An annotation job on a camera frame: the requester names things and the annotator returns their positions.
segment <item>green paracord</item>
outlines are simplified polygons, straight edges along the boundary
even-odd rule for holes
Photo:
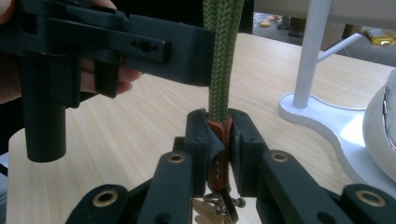
[[[209,116],[218,122],[224,122],[228,116],[233,51],[243,5],[244,0],[204,0],[205,28],[216,32]]]

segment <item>light wood tabletop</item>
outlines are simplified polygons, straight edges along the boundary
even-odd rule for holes
[[[294,91],[300,53],[298,46],[238,35],[229,107],[250,115],[269,148],[291,153],[322,187],[340,193],[351,182],[332,145],[278,114],[281,97]],[[333,105],[365,108],[391,70],[333,55],[318,65],[312,93]],[[188,113],[207,108],[207,101],[208,88],[143,75],[116,99],[96,96],[67,109],[67,153],[50,163],[28,161],[19,131],[9,144],[7,223],[64,223],[90,190],[143,183],[175,137],[184,136]],[[260,222],[254,199],[238,213],[240,223]]]

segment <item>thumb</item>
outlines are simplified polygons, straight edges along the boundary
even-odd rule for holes
[[[14,12],[14,0],[0,0],[0,25],[6,23]]]

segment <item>lamp base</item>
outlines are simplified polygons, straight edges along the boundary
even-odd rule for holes
[[[297,108],[292,104],[293,99],[293,92],[281,98],[278,111],[283,119],[302,124],[327,138],[352,182],[371,185],[396,198],[396,183],[376,165],[364,144],[365,109],[330,105],[313,95],[309,96],[306,108]]]

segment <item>human hand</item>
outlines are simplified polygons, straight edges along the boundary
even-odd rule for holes
[[[0,25],[6,23],[14,11],[15,0],[0,0]],[[116,8],[110,0],[92,0],[100,7]],[[127,68],[122,63],[119,69],[119,85],[117,94],[129,91],[132,83],[141,76],[141,73]],[[81,91],[95,92],[94,63],[92,60],[82,59],[81,62]],[[21,83],[18,58],[0,52],[0,104],[21,97]]]

